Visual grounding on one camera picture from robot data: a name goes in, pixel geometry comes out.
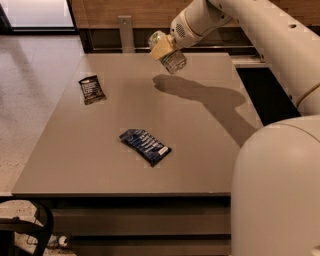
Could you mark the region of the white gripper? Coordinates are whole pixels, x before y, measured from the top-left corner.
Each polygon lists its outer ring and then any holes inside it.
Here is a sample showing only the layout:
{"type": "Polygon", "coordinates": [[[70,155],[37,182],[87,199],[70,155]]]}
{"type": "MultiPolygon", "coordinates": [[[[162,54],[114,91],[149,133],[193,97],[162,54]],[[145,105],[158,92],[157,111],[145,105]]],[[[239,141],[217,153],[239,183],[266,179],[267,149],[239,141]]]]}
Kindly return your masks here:
{"type": "Polygon", "coordinates": [[[206,6],[187,6],[171,22],[170,33],[154,33],[150,39],[151,56],[159,60],[179,48],[188,48],[213,30],[213,21],[206,6]]]}

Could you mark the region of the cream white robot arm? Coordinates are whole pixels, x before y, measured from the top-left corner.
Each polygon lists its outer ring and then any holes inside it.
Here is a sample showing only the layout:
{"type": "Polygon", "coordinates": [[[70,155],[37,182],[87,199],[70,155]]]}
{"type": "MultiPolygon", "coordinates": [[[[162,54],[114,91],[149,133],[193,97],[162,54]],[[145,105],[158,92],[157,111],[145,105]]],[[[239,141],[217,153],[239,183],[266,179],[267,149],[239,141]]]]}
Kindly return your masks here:
{"type": "Polygon", "coordinates": [[[160,59],[235,20],[300,115],[253,134],[231,188],[232,256],[319,256],[320,37],[270,0],[192,0],[151,49],[160,59]]]}

